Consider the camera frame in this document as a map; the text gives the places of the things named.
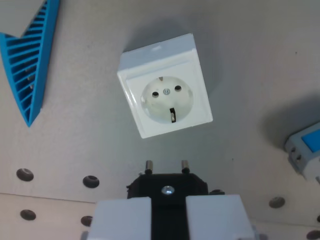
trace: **electrical socket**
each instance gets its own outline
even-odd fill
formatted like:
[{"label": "electrical socket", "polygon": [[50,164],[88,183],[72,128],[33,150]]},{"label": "electrical socket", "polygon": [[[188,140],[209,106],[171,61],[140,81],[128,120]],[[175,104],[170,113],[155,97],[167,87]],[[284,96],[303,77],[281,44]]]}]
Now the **electrical socket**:
[{"label": "electrical socket", "polygon": [[124,52],[117,75],[143,139],[213,120],[191,33]]}]

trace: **socket hole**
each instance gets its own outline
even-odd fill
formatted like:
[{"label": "socket hole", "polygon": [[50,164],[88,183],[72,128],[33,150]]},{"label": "socket hole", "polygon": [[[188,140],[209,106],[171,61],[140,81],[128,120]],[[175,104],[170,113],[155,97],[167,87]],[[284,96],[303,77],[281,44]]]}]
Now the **socket hole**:
[{"label": "socket hole", "polygon": [[174,90],[175,90],[176,92],[180,92],[180,91],[181,91],[181,86],[179,86],[179,85],[175,86],[175,87],[174,87]]},{"label": "socket hole", "polygon": [[92,216],[83,216],[81,218],[82,225],[84,225],[86,227],[90,227],[91,226],[91,222],[92,222]]},{"label": "socket hole", "polygon": [[85,176],[82,182],[83,182],[83,185],[85,185],[87,188],[90,188],[90,189],[95,189],[100,184],[99,179],[91,175]]},{"label": "socket hole", "polygon": [[159,97],[159,93],[158,93],[157,91],[154,91],[154,92],[152,93],[152,97],[154,97],[154,98]]},{"label": "socket hole", "polygon": [[310,232],[306,235],[306,239],[308,239],[308,240],[320,239],[320,231],[318,231],[318,230],[310,231]]},{"label": "socket hole", "polygon": [[34,179],[34,174],[32,173],[32,171],[30,171],[27,168],[20,168],[18,169],[18,171],[16,171],[16,176],[25,182],[30,182],[31,180]]},{"label": "socket hole", "polygon": [[283,207],[286,203],[286,200],[281,196],[276,196],[269,201],[269,207],[273,209],[279,209]]},{"label": "socket hole", "polygon": [[22,210],[22,211],[20,212],[20,216],[21,216],[24,220],[27,220],[27,221],[35,220],[36,217],[37,217],[34,211],[31,211],[31,210],[28,210],[28,209]]}]

